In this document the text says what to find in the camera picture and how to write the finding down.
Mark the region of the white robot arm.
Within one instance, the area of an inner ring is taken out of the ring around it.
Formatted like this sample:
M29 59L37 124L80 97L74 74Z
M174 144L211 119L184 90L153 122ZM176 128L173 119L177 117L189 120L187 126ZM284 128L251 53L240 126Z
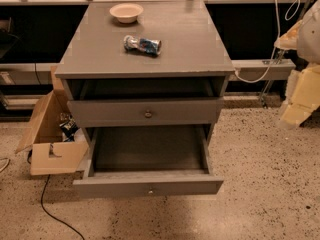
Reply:
M302 71L291 71L279 110L278 126L294 129L320 107L320 0L274 45L296 50L298 57L308 62Z

